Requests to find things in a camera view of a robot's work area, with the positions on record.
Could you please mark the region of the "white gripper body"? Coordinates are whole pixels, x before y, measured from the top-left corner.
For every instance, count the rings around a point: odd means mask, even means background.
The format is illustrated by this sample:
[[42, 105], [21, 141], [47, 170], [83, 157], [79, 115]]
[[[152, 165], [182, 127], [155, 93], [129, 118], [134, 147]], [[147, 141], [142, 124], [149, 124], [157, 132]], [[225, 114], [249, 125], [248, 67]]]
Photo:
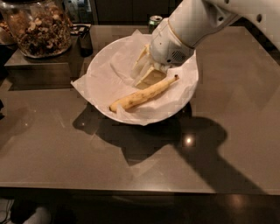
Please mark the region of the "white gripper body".
[[180, 67], [193, 54], [194, 49], [184, 45], [174, 34], [167, 18], [151, 34], [150, 55], [161, 65]]

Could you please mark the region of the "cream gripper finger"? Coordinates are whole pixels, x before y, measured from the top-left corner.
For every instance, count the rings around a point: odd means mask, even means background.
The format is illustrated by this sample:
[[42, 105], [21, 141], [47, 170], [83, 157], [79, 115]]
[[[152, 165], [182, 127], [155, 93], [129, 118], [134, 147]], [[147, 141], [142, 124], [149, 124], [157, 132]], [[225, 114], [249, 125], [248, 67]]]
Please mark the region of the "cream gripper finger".
[[134, 86], [138, 89], [150, 87], [166, 77], [166, 73], [156, 69], [154, 66], [146, 66], [136, 77]]
[[147, 44], [143, 47], [143, 50], [140, 52], [139, 57], [137, 58], [134, 66], [132, 67], [131, 77], [133, 79], [143, 78], [151, 68], [151, 54], [150, 54], [150, 45]]

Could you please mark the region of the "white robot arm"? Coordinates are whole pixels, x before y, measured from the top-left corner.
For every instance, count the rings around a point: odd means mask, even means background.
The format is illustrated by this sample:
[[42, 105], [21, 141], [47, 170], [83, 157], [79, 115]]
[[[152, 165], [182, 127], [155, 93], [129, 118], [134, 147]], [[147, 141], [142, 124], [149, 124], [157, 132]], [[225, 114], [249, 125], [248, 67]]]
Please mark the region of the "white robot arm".
[[164, 78], [194, 55], [207, 36], [221, 31], [239, 18], [246, 18], [280, 49], [280, 0], [183, 0], [151, 34], [139, 54], [132, 77], [138, 88]]

